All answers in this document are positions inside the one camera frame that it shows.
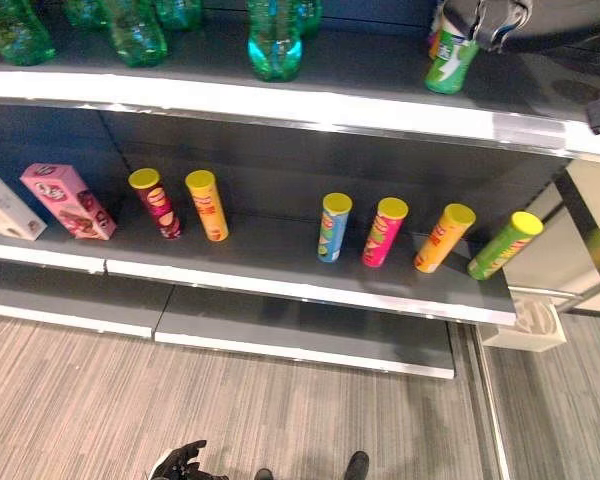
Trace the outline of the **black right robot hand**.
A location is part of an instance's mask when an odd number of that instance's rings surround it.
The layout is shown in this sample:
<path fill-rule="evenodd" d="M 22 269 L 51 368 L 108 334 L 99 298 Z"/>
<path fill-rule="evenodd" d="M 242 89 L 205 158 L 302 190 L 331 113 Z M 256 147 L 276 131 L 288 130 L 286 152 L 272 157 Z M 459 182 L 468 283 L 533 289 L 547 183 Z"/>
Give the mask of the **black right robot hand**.
<path fill-rule="evenodd" d="M 486 33 L 483 30 L 485 2 L 481 0 L 446 0 L 444 17 L 469 40 L 483 42 Z"/>

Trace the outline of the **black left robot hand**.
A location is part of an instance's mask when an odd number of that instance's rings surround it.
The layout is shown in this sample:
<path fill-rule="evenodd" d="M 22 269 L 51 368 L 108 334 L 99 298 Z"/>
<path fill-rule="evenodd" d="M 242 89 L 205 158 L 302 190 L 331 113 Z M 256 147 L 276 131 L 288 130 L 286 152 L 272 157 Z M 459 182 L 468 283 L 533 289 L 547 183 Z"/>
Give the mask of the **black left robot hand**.
<path fill-rule="evenodd" d="M 227 476 L 212 475 L 200 469 L 197 457 L 206 440 L 196 440 L 173 450 L 167 450 L 152 467 L 149 479 L 221 480 Z"/>

